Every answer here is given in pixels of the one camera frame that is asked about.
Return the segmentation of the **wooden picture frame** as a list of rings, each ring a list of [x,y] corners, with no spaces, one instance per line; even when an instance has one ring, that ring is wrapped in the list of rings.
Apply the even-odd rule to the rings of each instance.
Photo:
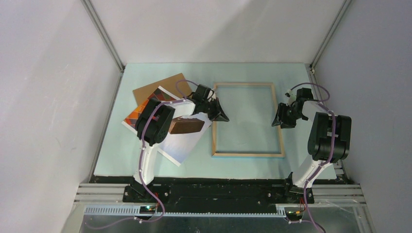
[[[213,122],[212,155],[233,158],[285,158],[273,83],[219,82],[214,89],[229,122]]]

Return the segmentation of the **colourful printed photo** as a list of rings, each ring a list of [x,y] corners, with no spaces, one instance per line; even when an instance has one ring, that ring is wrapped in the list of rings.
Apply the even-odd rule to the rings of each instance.
[[[135,123],[150,98],[156,98],[160,101],[178,99],[176,95],[158,86],[143,103],[138,105],[138,107],[123,120],[122,124],[134,134],[137,134]],[[191,151],[205,131],[210,127],[211,123],[205,113],[175,117],[158,151],[175,165],[180,166],[184,160],[190,156]]]

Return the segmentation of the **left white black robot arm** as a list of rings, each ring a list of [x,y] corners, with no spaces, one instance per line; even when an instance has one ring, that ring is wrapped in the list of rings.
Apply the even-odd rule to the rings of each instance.
[[[153,198],[150,184],[155,177],[158,153],[179,166],[190,155],[213,121],[228,122],[213,89],[199,84],[181,97],[159,87],[153,97],[141,106],[134,127],[142,142],[139,164],[134,179],[140,184],[135,196],[141,202]]]

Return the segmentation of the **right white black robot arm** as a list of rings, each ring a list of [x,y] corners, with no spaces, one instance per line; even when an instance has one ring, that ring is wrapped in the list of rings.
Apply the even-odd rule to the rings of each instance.
[[[348,156],[352,119],[335,114],[322,100],[314,98],[310,88],[289,89],[285,95],[288,102],[278,104],[272,126],[293,129],[300,119],[312,123],[308,156],[285,179],[286,187],[282,190],[284,200],[295,203],[308,192],[321,172]]]

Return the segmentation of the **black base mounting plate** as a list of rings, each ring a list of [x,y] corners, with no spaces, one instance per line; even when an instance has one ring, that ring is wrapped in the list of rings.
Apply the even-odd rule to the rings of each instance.
[[[275,214],[281,204],[313,204],[311,188],[304,191],[289,179],[209,179],[156,177],[144,189],[137,181],[124,189],[126,203],[152,203],[159,212],[193,214]]]

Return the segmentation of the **brown cardboard backing board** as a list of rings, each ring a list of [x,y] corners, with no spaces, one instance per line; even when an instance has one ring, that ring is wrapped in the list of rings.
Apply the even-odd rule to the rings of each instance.
[[[137,105],[141,105],[159,86],[178,98],[182,98],[184,94],[188,96],[192,92],[188,82],[179,82],[177,84],[179,90],[176,88],[176,83],[181,80],[185,80],[185,77],[179,73],[133,90]]]

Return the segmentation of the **right aluminium corner post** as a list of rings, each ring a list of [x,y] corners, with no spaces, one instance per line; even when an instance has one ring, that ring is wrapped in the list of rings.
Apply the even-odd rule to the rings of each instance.
[[[349,7],[353,3],[353,0],[344,0],[341,7],[339,8],[335,18],[333,19],[326,35],[324,36],[317,52],[315,53],[314,58],[312,59],[309,67],[310,69],[315,69],[317,64],[319,63],[323,53],[325,52],[326,48],[328,47],[330,41],[332,40],[336,30],[338,29],[341,21],[343,20],[346,12],[348,11]]]

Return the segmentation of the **aluminium corner post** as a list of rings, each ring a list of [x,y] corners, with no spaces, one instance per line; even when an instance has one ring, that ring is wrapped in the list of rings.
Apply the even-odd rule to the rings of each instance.
[[[85,8],[85,11],[90,17],[91,22],[93,23],[97,33],[101,37],[106,49],[108,50],[110,56],[112,57],[113,61],[115,62],[116,67],[120,72],[124,72],[125,65],[122,62],[118,51],[115,48],[113,41],[110,38],[109,33],[107,32],[103,21],[101,20],[93,2],[91,0],[81,0],[82,5]]]
[[[333,19],[326,35],[324,36],[317,52],[315,53],[314,58],[312,59],[309,67],[310,69],[315,69],[317,64],[319,63],[323,53],[325,52],[326,48],[328,47],[330,41],[332,40],[336,30],[338,29],[341,21],[343,20],[346,12],[348,11],[349,7],[353,3],[353,0],[344,0],[341,7],[339,8],[335,18]]]

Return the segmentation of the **left aluminium corner post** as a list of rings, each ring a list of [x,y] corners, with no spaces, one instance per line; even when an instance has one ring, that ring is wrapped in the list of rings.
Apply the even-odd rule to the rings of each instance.
[[[113,41],[110,38],[109,33],[107,32],[103,21],[101,20],[93,2],[91,0],[81,0],[82,5],[85,8],[85,11],[90,17],[91,22],[93,23],[97,33],[101,37],[106,49],[108,50],[110,56],[112,57],[113,61],[115,62],[116,67],[120,72],[124,72],[125,65],[122,62],[118,51],[115,48]]]

